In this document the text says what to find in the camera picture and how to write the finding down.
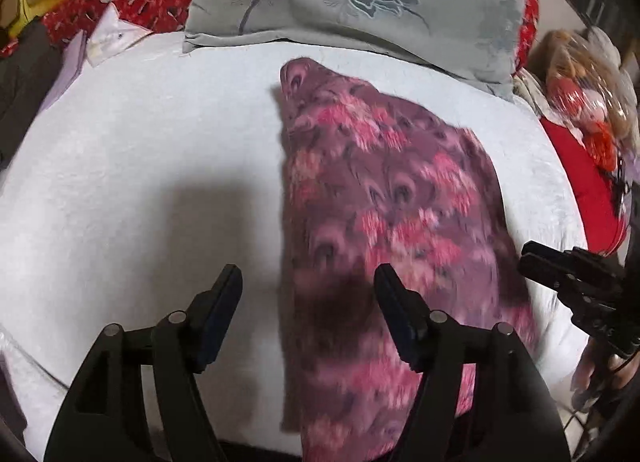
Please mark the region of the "person's right hand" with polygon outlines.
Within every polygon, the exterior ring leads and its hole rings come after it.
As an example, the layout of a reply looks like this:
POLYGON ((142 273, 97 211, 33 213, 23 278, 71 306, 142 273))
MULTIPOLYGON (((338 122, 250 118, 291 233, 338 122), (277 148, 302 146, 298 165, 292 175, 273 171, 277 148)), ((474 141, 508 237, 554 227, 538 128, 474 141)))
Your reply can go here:
POLYGON ((585 412, 605 390, 622 390, 638 370, 638 350, 623 359, 609 344, 590 338, 570 382, 573 409, 585 412))

